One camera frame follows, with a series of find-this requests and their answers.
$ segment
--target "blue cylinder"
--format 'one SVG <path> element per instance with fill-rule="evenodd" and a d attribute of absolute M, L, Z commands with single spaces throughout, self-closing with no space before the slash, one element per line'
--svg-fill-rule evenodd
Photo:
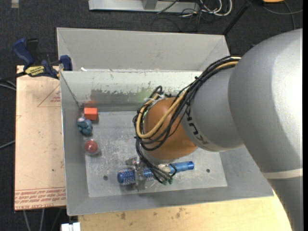
<path fill-rule="evenodd" d="M 194 163 L 192 161 L 182 162 L 182 163 L 174 163 L 172 165 L 177 169 L 177 173 L 183 172 L 183 171 L 186 171 L 186 170 L 192 170 L 194 168 Z M 175 172 L 174 167 L 169 165 L 170 174 L 173 174 Z"/>

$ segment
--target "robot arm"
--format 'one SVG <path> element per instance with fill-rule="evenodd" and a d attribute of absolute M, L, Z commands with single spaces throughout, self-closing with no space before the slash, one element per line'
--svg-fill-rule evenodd
<path fill-rule="evenodd" d="M 161 94 L 158 87 L 134 118 L 136 150 L 155 178 L 170 176 L 155 167 L 197 147 L 244 144 L 293 229 L 303 230 L 302 29 L 215 62 L 176 97 Z"/>

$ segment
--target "yellow cable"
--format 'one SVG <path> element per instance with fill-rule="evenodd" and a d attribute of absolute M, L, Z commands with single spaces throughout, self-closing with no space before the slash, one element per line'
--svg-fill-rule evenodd
<path fill-rule="evenodd" d="M 140 113 L 138 115 L 137 118 L 137 124 L 136 124 L 136 132 L 138 137 L 142 138 L 142 139 L 147 139 L 151 136 L 153 136 L 153 134 L 155 134 L 157 132 L 157 130 L 160 128 L 160 126 L 163 124 L 163 122 L 165 121 L 165 119 L 167 118 L 167 116 L 172 112 L 172 110 L 179 104 L 179 102 L 183 99 L 184 95 L 185 95 L 186 91 L 180 95 L 178 97 L 178 99 L 173 103 L 173 105 L 168 109 L 168 111 L 164 114 L 164 116 L 159 120 L 159 122 L 155 125 L 154 128 L 151 129 L 151 131 L 149 131 L 146 134 L 142 134 L 140 132 L 140 122 L 141 122 L 141 117 L 142 117 L 142 113 L 144 111 L 144 109 L 146 108 L 147 105 L 149 105 L 150 103 L 152 103 L 154 100 L 149 100 L 148 102 L 146 102 L 144 104 L 144 106 L 141 108 Z"/>
<path fill-rule="evenodd" d="M 222 68 L 222 67 L 225 67 L 225 66 L 229 66 L 229 65 L 236 65 L 238 63 L 238 61 L 233 61 L 233 62 L 228 62 L 228 63 L 225 63 L 225 64 L 222 64 L 218 67 L 216 67 L 215 69 L 219 69 L 219 68 Z M 137 118 L 137 124 L 136 124 L 136 132 L 137 132 L 137 135 L 139 138 L 142 138 L 142 139 L 147 139 L 147 138 L 150 138 L 151 136 L 153 136 L 157 131 L 158 129 L 160 128 L 160 126 L 163 124 L 163 122 L 165 121 L 165 119 L 167 118 L 167 116 L 172 112 L 172 110 L 179 104 L 179 102 L 183 99 L 184 95 L 185 95 L 186 91 L 180 95 L 178 97 L 178 99 L 173 103 L 173 105 L 168 109 L 168 111 L 164 114 L 164 116 L 159 120 L 159 122 L 155 125 L 154 128 L 151 129 L 151 131 L 149 131 L 148 133 L 146 134 L 142 134 L 141 131 L 140 131 L 140 123 L 141 123 L 141 118 L 142 118 L 142 115 L 143 115 L 143 111 L 144 109 L 149 105 L 151 104 L 157 97 L 158 95 L 156 94 L 151 100 L 149 100 L 148 102 L 146 102 L 143 107 L 140 109 L 140 113 L 138 114 L 138 118 Z"/>

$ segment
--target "blue toy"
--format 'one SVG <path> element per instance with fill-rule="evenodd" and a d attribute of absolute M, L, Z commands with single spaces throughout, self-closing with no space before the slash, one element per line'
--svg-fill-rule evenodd
<path fill-rule="evenodd" d="M 84 116 L 77 120 L 77 126 L 79 131 L 84 135 L 91 135 L 93 126 L 90 120 L 87 120 Z"/>

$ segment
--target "red ball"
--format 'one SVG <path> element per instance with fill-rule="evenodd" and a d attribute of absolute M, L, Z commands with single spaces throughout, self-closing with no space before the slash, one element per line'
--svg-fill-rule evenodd
<path fill-rule="evenodd" d="M 86 152 L 88 152 L 90 154 L 95 154 L 98 150 L 98 145 L 93 140 L 87 140 L 85 142 L 85 150 L 86 150 Z"/>

